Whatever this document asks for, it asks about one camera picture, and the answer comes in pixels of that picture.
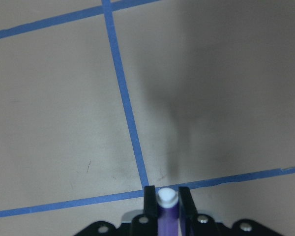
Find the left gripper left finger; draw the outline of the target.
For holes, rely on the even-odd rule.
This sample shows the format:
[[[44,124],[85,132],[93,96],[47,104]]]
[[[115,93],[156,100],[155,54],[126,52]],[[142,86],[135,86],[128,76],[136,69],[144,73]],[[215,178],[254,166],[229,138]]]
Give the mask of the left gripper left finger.
[[[131,236],[157,236],[158,235],[158,205],[155,186],[144,187],[143,212],[136,215],[130,224]]]

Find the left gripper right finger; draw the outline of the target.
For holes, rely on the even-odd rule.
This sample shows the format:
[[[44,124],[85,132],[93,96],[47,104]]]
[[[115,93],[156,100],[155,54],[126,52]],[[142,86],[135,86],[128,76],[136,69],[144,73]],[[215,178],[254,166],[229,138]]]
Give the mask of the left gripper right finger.
[[[218,236],[214,219],[199,213],[188,187],[179,187],[179,223],[182,236]]]

